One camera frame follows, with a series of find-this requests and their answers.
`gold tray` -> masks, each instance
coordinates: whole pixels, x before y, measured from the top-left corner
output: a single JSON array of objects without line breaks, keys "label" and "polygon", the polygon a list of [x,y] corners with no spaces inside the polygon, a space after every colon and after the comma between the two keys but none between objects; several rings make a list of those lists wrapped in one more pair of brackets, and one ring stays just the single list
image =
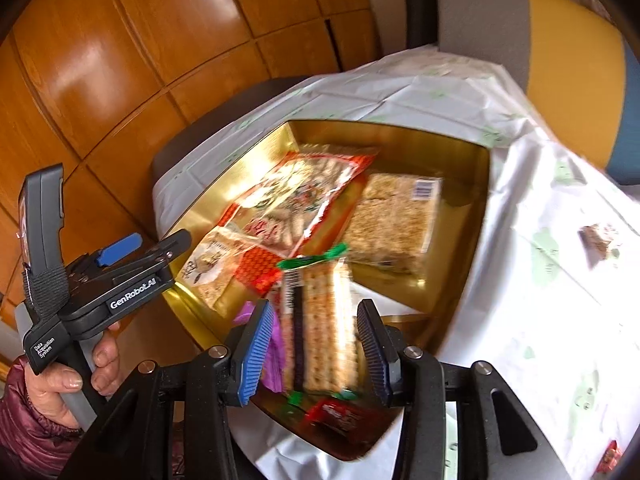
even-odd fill
[{"label": "gold tray", "polygon": [[[442,194],[431,245],[420,277],[353,264],[353,279],[371,290],[420,312],[386,316],[409,344],[436,353],[465,286],[484,217],[489,177],[489,152],[482,146],[420,130],[347,121],[288,121],[256,143],[213,182],[172,227],[191,232],[193,250],[218,222],[230,202],[257,184],[263,175],[299,144],[336,144],[380,149],[371,169],[443,178]],[[172,263],[174,276],[187,252]],[[232,282],[216,310],[204,305],[186,287],[176,284],[164,294],[182,325],[202,349],[223,342],[242,304],[257,296]],[[304,412],[285,397],[259,387],[252,401],[271,418],[313,446],[340,460],[366,454],[388,429],[398,410],[385,410],[380,434],[367,444],[352,445],[319,426],[303,424]]]}]

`screw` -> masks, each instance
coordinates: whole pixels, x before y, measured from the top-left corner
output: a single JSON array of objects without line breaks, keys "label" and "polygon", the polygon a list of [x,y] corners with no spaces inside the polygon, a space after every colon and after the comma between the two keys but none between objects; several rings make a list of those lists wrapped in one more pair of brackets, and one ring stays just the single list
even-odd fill
[{"label": "screw", "polygon": [[487,361],[478,361],[474,364],[474,368],[480,375],[489,375],[494,371],[494,368]]},{"label": "screw", "polygon": [[227,352],[228,350],[224,345],[215,345],[209,348],[209,356],[213,357],[214,359],[222,359]]},{"label": "screw", "polygon": [[153,372],[156,369],[156,363],[151,361],[151,360],[147,360],[147,361],[142,361],[139,365],[138,365],[138,371],[141,374],[150,374],[151,372]]},{"label": "screw", "polygon": [[420,359],[420,357],[422,357],[422,350],[417,346],[408,346],[404,349],[404,355],[409,359]]}]

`hand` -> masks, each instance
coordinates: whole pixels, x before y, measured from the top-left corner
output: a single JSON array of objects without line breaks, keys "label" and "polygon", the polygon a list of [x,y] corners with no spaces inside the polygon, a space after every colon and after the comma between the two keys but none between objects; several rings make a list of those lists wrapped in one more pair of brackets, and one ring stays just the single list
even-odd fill
[{"label": "hand", "polygon": [[[116,322],[109,330],[117,330],[119,325]],[[122,377],[118,346],[113,334],[105,330],[94,348],[93,356],[96,369],[91,376],[91,384],[103,396],[114,394],[122,383]],[[78,372],[60,363],[52,363],[37,376],[31,366],[27,366],[24,370],[24,382],[31,403],[42,415],[73,430],[80,427],[60,397],[60,394],[71,394],[82,389],[82,378]]]}]

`plastic table cover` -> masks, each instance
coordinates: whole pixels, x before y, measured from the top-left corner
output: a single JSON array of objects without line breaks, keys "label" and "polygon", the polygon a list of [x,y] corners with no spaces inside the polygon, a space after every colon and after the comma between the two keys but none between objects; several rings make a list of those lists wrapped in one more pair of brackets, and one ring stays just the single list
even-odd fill
[{"label": "plastic table cover", "polygon": [[[611,440],[624,449],[640,422],[640,209],[557,141],[501,66],[421,47],[307,79],[220,130],[156,183],[158,233],[237,155],[303,118],[395,124],[491,149],[481,237],[438,358],[491,362],[574,479],[591,477]],[[615,227],[622,246],[592,266],[578,231],[596,223]],[[274,480],[391,478],[400,429],[396,420],[364,459],[345,463],[255,406],[230,408],[229,423]],[[447,459],[455,478],[455,453]]]}]

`black strap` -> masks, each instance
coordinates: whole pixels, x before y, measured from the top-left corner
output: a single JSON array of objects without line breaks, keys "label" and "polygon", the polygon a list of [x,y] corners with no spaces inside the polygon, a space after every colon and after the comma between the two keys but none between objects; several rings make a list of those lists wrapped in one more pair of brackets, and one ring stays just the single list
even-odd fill
[{"label": "black strap", "polygon": [[27,272],[27,269],[22,272],[24,302],[28,310],[35,312],[41,322],[46,321],[69,300],[65,266],[60,264],[37,276],[27,275]]},{"label": "black strap", "polygon": [[293,288],[293,353],[294,373],[293,389],[303,390],[305,384],[305,327],[303,321],[304,301],[303,286]]}]

